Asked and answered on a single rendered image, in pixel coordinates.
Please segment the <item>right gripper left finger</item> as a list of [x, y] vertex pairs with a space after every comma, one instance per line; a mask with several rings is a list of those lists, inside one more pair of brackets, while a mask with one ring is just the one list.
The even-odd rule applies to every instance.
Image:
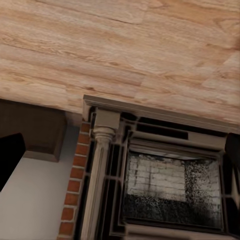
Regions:
[[0, 138], [0, 192], [26, 151], [21, 133]]

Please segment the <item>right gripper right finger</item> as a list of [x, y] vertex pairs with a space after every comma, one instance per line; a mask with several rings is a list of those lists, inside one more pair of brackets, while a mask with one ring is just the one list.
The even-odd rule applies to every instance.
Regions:
[[224, 150], [240, 172], [240, 135], [229, 133]]

